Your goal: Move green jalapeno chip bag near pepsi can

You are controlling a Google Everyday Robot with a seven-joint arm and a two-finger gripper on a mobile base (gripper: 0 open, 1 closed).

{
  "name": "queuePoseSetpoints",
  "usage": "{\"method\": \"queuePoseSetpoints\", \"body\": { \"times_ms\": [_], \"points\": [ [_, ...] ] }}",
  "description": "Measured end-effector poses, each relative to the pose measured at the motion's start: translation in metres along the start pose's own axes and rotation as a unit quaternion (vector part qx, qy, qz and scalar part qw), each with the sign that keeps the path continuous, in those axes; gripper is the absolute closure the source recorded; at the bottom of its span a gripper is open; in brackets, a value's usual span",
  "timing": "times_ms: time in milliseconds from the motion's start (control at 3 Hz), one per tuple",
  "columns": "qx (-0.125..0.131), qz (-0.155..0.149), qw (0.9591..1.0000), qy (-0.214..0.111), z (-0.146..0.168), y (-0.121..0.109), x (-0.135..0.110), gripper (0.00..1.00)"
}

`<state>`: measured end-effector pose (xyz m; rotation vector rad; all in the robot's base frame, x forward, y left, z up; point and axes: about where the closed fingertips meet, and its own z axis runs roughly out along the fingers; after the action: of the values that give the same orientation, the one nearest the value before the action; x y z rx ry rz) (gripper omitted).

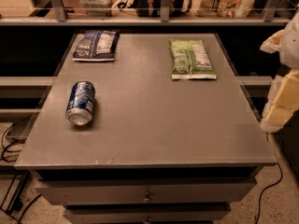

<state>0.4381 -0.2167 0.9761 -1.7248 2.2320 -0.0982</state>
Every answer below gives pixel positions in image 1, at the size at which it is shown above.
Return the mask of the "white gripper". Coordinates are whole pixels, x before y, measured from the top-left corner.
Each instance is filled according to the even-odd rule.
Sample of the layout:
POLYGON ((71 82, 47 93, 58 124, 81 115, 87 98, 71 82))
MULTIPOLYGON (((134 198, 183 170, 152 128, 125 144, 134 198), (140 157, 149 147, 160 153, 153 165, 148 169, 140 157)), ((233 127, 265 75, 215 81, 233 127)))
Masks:
POLYGON ((290 72, 276 75, 267 96, 260 127, 267 133, 282 129, 299 109, 299 48, 298 33, 280 30, 268 37, 260 50, 268 53, 279 52, 280 62, 290 72))

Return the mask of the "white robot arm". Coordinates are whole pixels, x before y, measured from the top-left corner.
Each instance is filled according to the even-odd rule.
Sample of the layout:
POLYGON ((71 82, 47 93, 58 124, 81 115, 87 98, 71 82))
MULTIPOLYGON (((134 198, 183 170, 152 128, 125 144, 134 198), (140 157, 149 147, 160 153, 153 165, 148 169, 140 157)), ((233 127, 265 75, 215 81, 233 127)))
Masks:
POLYGON ((278 51, 280 62, 290 68, 287 75, 275 76, 262 113, 260 127, 267 133, 275 133, 299 110, 299 14, 284 29, 268 37, 260 50, 278 51))

